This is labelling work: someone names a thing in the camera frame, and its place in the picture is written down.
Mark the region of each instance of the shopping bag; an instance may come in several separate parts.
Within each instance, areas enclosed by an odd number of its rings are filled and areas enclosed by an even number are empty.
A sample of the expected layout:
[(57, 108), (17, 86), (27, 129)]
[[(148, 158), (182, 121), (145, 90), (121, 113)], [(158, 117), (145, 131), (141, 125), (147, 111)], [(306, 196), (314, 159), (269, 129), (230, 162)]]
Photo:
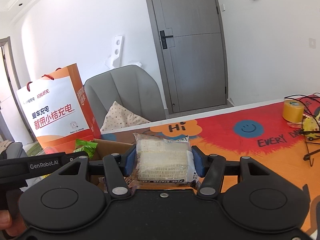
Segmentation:
[(101, 133), (76, 64), (57, 69), (17, 91), (23, 112), (41, 147), (71, 153), (76, 139)]

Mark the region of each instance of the black door handle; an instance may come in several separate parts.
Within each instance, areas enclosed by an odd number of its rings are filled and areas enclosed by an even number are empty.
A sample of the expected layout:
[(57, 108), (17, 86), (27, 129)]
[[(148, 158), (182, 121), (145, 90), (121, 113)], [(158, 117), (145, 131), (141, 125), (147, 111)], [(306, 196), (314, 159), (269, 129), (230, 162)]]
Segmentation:
[(162, 42), (162, 48), (167, 49), (167, 41), (166, 38), (173, 38), (173, 35), (165, 36), (164, 31), (160, 31), (160, 37), (161, 37), (161, 42)]

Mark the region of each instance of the beige cloth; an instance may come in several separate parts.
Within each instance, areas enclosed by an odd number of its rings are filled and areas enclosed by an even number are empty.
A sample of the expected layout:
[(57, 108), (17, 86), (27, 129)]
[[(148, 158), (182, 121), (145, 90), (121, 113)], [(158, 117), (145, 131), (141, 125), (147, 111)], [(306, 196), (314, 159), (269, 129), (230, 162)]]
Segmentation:
[(10, 142), (9, 140), (5, 140), (3, 142), (0, 142), (0, 153), (7, 149), (7, 147), (13, 142)]
[(114, 129), (134, 126), (143, 123), (149, 123), (147, 119), (130, 112), (125, 107), (119, 105), (116, 101), (110, 107), (100, 132), (110, 131)]

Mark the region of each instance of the tape roll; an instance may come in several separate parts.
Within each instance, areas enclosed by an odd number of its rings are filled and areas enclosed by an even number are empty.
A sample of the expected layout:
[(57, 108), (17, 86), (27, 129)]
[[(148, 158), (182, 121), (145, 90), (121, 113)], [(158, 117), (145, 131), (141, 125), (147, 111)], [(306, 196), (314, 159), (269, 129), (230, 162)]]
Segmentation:
[(301, 122), (304, 105), (296, 100), (285, 100), (282, 117), (289, 122)]

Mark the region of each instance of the green candy wrapper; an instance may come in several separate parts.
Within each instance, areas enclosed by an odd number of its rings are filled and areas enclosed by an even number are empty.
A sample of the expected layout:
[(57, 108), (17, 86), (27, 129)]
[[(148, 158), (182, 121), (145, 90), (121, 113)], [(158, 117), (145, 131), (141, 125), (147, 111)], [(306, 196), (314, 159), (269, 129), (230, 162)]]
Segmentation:
[(75, 149), (73, 152), (75, 153), (75, 152), (85, 151), (88, 154), (89, 158), (92, 158), (96, 151), (97, 145), (98, 144), (95, 142), (88, 142), (88, 141), (76, 139), (76, 148), (79, 146), (81, 147)]

